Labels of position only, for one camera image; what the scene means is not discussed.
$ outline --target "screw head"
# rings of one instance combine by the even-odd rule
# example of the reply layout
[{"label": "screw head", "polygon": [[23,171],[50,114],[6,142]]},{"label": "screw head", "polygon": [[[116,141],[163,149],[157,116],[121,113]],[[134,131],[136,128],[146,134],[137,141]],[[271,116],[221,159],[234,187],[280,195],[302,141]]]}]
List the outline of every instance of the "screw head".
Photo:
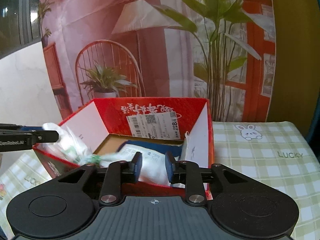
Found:
[{"label": "screw head", "polygon": [[204,196],[195,194],[195,195],[191,195],[189,197],[189,200],[193,203],[201,203],[202,201],[204,201]]},{"label": "screw head", "polygon": [[113,196],[113,195],[104,195],[101,197],[101,201],[104,203],[112,203],[116,200],[117,200],[116,196]]}]

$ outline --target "crosshair marking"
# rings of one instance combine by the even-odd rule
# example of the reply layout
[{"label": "crosshair marking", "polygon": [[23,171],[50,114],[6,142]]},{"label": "crosshair marking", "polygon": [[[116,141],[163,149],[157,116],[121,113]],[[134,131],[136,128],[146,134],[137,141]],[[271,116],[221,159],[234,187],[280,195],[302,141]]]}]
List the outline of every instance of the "crosshair marking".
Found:
[{"label": "crosshair marking", "polygon": [[159,200],[157,200],[157,199],[153,199],[153,200],[151,200],[151,201],[149,201],[149,202],[151,202],[153,205],[155,205],[155,204],[158,204],[158,203],[161,202],[161,201],[159,201]]}]

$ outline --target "marble wall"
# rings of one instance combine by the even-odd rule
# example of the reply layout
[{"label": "marble wall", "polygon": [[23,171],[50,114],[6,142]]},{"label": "marble wall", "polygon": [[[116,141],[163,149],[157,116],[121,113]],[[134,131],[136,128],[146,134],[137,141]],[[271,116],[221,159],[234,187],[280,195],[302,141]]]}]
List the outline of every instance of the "marble wall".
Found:
[{"label": "marble wall", "polygon": [[[62,121],[54,98],[41,42],[0,60],[0,123],[42,126]],[[23,152],[3,154],[0,174]]]}]

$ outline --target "bunny illustration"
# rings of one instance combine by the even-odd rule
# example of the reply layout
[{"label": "bunny illustration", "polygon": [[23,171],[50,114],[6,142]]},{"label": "bunny illustration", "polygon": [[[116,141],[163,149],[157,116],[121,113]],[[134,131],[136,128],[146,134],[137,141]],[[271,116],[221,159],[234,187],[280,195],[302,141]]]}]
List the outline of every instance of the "bunny illustration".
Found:
[{"label": "bunny illustration", "polygon": [[235,125],[235,127],[241,131],[241,136],[247,141],[262,138],[262,134],[255,130],[256,127],[253,124],[249,124],[247,128],[239,124]]}]

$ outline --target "red cabinet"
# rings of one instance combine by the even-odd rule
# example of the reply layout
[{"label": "red cabinet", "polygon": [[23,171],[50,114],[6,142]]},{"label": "red cabinet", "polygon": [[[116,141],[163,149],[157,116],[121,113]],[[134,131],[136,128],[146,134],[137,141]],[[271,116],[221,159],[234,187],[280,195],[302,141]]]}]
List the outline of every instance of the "red cabinet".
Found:
[{"label": "red cabinet", "polygon": [[60,114],[65,119],[72,113],[72,109],[66,85],[62,79],[55,42],[45,47],[43,52],[53,94],[56,98]]}]

